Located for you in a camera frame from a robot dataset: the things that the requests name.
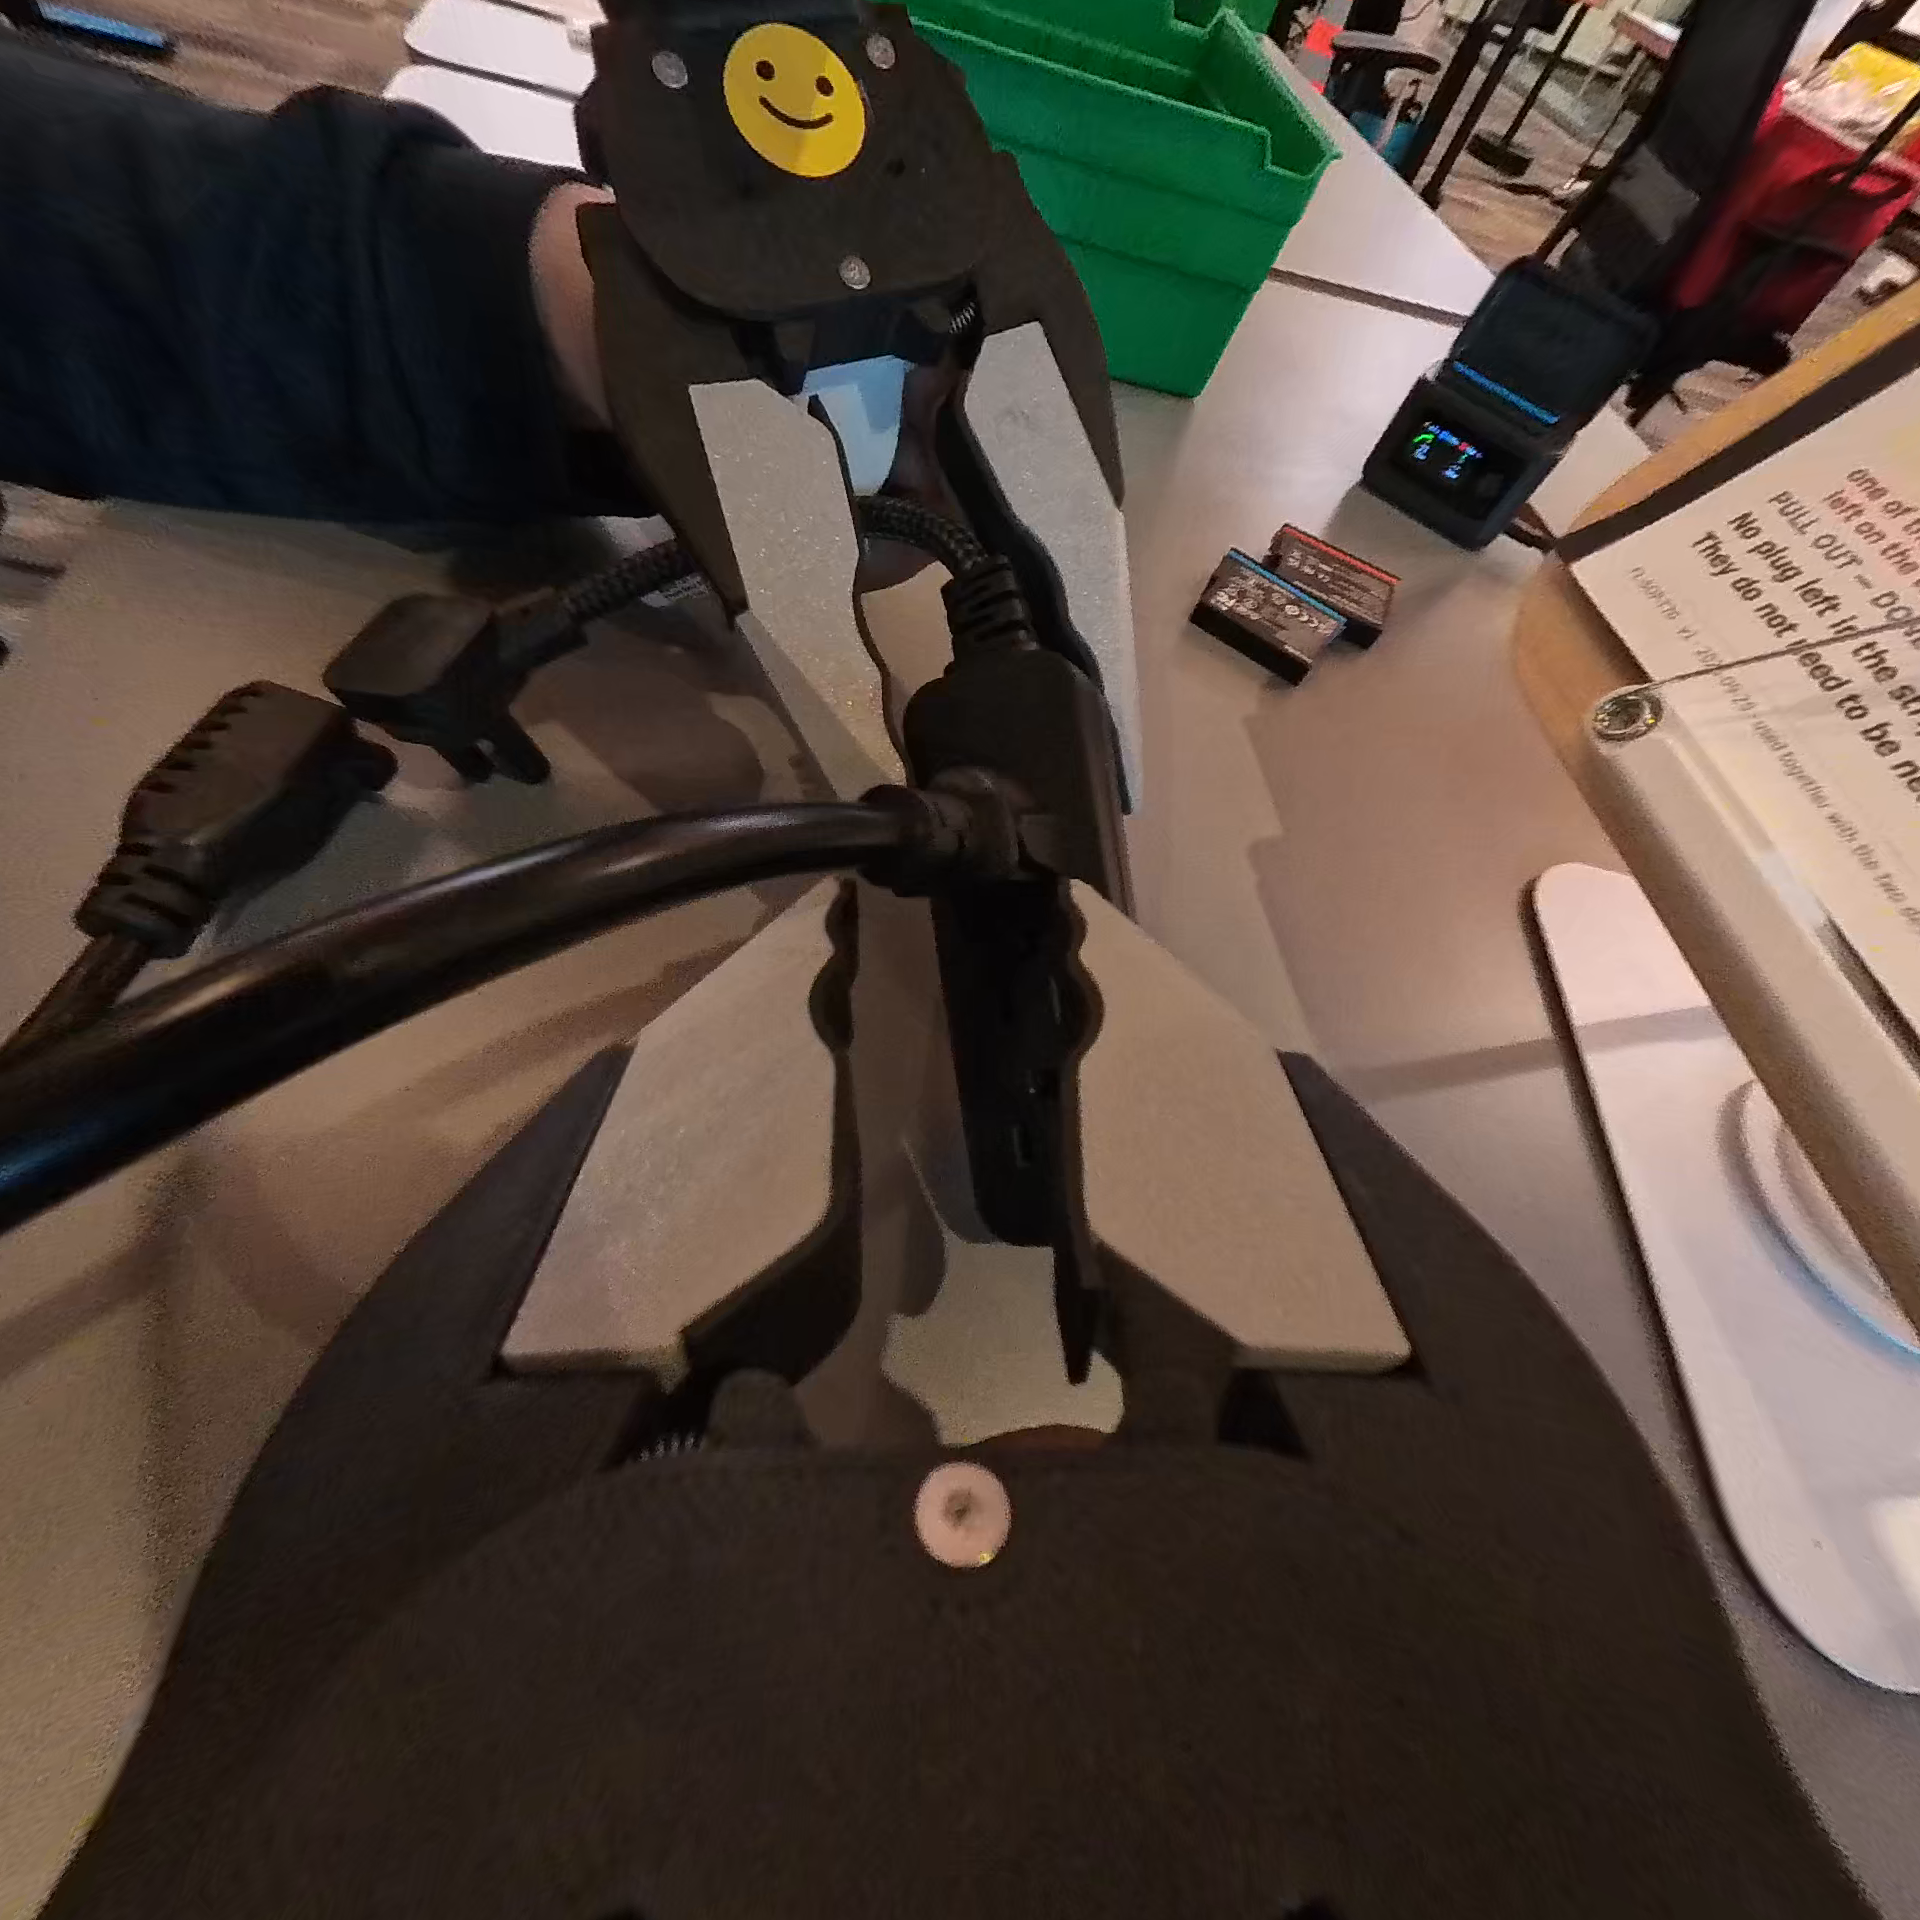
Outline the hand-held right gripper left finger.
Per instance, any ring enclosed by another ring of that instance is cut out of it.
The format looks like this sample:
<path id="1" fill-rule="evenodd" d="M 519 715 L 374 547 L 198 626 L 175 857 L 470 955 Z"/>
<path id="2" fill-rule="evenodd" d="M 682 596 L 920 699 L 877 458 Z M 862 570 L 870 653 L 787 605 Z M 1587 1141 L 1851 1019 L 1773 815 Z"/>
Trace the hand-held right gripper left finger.
<path id="1" fill-rule="evenodd" d="M 501 1357 L 805 1379 L 858 1299 L 857 891 L 811 886 L 630 1045 Z"/>

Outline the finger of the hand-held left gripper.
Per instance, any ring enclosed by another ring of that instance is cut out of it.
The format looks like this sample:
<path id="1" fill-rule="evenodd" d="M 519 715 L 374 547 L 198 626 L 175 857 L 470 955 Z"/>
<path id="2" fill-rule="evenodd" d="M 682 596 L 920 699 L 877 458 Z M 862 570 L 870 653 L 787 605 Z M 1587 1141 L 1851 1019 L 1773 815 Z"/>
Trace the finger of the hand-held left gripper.
<path id="1" fill-rule="evenodd" d="M 1097 685 L 1115 733 L 1119 805 L 1143 789 L 1136 611 L 1119 498 L 1098 459 L 1112 406 L 1082 418 L 1043 327 L 987 331 L 935 430 L 938 470 L 971 532 L 1014 564 L 1041 638 Z"/>
<path id="2" fill-rule="evenodd" d="M 833 795 L 899 782 L 858 534 L 826 420 L 742 378 L 688 391 L 742 591 L 736 628 Z"/>

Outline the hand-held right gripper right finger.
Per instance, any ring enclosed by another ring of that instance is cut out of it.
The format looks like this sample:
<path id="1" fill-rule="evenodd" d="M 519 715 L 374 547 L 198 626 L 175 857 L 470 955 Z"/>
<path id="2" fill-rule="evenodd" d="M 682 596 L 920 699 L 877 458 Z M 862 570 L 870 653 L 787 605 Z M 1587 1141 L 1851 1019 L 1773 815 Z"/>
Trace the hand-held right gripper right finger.
<path id="1" fill-rule="evenodd" d="M 1400 1366 L 1407 1334 L 1280 1054 L 1094 890 L 1066 899 L 1094 998 L 1073 1068 L 1094 1247 L 1257 1366 Z"/>

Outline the black power strip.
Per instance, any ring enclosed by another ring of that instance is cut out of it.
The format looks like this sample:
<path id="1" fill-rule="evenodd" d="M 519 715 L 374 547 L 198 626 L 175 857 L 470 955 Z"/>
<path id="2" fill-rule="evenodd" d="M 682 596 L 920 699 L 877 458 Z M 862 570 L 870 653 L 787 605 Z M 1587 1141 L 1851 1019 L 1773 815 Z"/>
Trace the black power strip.
<path id="1" fill-rule="evenodd" d="M 1017 1246 L 1072 1235 L 1072 1068 L 1088 989 L 1072 979 L 1072 884 L 1131 903 L 1123 780 L 1107 707 L 1043 646 L 971 651 L 906 701 L 910 791 L 925 853 L 953 1084 L 976 1212 Z"/>

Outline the green plastic bin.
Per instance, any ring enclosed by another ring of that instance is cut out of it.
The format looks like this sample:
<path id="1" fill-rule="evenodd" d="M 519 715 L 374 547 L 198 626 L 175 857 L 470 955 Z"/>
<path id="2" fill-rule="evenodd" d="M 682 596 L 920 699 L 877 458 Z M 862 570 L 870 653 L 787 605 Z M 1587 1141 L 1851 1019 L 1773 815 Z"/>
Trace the green plastic bin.
<path id="1" fill-rule="evenodd" d="M 1072 258 L 1115 382 L 1199 396 L 1337 162 L 1267 58 L 1270 9 L 906 5 Z"/>

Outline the person's left forearm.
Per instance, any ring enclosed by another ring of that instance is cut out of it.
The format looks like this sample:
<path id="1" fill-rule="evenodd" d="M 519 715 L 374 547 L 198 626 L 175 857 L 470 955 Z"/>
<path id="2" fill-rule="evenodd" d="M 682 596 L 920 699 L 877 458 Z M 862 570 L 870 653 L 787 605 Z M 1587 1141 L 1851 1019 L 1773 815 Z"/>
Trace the person's left forearm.
<path id="1" fill-rule="evenodd" d="M 639 511 L 537 325 L 567 180 L 416 105 L 226 107 L 6 31 L 3 483 L 353 526 Z"/>

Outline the black flat angled plug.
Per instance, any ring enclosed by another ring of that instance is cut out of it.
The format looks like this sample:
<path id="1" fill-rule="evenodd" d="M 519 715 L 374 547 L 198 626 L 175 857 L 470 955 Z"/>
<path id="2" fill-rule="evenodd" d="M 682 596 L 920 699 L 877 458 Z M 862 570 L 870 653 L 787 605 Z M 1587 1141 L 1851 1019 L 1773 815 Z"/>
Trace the black flat angled plug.
<path id="1" fill-rule="evenodd" d="M 585 641 L 553 591 L 512 605 L 409 591 L 346 641 L 319 674 L 355 723 L 432 750 L 467 783 L 542 783 L 546 755 L 514 718 L 525 683 Z"/>

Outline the person's left hand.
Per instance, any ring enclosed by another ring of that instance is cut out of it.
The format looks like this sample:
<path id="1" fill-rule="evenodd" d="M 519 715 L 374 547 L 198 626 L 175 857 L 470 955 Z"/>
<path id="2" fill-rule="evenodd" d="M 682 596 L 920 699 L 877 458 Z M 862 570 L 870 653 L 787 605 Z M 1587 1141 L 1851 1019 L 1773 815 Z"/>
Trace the person's left hand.
<path id="1" fill-rule="evenodd" d="M 609 201 L 605 187 L 557 182 L 537 209 L 525 250 L 535 317 L 565 412 L 581 430 L 599 435 L 608 435 L 611 423 L 581 214 Z"/>

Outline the black battery blue stripe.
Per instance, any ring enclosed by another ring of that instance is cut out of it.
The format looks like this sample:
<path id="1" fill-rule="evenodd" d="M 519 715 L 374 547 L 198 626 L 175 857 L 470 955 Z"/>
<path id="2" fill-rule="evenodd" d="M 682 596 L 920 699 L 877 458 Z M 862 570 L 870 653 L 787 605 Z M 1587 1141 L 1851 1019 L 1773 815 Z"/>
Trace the black battery blue stripe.
<path id="1" fill-rule="evenodd" d="M 1285 685 L 1299 685 L 1347 628 L 1331 605 L 1235 547 L 1211 570 L 1187 621 Z"/>

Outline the black battery red stripe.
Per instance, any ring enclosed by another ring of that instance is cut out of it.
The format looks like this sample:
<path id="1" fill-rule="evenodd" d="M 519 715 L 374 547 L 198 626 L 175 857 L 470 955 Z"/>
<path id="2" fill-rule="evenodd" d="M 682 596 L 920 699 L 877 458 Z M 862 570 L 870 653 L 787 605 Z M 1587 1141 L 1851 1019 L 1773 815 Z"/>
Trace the black battery red stripe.
<path id="1" fill-rule="evenodd" d="M 1400 591 L 1397 574 L 1288 521 L 1270 537 L 1264 563 L 1285 585 L 1337 613 L 1343 642 L 1358 649 L 1379 641 Z"/>

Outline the white board stand base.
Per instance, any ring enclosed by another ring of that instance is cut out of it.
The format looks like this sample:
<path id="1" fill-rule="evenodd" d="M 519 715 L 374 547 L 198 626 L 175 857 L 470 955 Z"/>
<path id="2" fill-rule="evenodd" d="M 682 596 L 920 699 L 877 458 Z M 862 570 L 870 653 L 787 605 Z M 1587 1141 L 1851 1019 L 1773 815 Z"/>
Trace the white board stand base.
<path id="1" fill-rule="evenodd" d="M 1786 1625 L 1918 1692 L 1914 1332 L 1640 886 L 1528 886 L 1719 1516 Z"/>

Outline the black battery charger case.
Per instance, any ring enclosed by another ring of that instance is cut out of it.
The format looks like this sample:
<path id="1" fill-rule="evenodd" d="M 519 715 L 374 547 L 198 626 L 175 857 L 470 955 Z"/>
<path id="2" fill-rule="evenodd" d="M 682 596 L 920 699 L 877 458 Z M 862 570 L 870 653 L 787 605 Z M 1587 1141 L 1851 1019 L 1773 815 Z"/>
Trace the black battery charger case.
<path id="1" fill-rule="evenodd" d="M 1359 490 L 1465 550 L 1506 534 L 1640 369 L 1657 319 L 1525 257 L 1499 269 L 1359 469 Z"/>

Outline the wooden instruction sheet board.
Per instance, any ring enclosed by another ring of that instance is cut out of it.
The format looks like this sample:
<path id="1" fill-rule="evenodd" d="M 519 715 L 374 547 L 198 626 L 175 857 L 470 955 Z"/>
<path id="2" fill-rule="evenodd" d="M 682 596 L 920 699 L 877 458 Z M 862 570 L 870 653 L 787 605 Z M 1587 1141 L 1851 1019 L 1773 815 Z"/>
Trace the wooden instruction sheet board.
<path id="1" fill-rule="evenodd" d="M 1511 651 L 1914 1321 L 1914 290 L 1600 493 Z"/>

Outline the red bag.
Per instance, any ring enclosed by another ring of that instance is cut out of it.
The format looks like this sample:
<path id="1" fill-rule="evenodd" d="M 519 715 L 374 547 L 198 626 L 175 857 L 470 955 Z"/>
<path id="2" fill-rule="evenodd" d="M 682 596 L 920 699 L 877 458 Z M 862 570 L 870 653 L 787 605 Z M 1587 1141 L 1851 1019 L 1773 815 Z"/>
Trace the red bag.
<path id="1" fill-rule="evenodd" d="M 1914 97 L 1857 142 L 1775 101 L 1669 276 L 1680 372 L 1778 370 L 1792 335 L 1914 198 Z"/>

